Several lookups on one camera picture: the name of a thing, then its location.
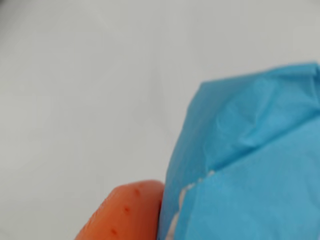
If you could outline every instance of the orange rubber toy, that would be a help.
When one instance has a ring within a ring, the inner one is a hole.
[[[75,240],[156,240],[163,192],[155,180],[116,187]]]

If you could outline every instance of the blue tissue paper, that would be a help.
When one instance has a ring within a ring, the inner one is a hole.
[[[167,170],[158,240],[319,237],[319,66],[203,83]]]

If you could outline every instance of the white background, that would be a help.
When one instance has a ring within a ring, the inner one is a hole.
[[[319,58],[319,0],[3,0],[0,240],[72,240],[164,180],[201,81]]]

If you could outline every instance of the red dot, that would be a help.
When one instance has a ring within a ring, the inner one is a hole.
[[[130,211],[131,211],[131,210],[130,210],[130,207],[128,207],[128,206],[125,206],[125,207],[124,207],[124,213],[125,213],[125,214],[129,215],[129,214],[130,214]]]
[[[140,195],[141,195],[139,189],[137,189],[137,188],[134,189],[134,194],[135,194],[137,197],[140,197]]]
[[[113,236],[117,237],[118,236],[118,232],[117,230],[115,230],[114,228],[111,229],[111,233]]]

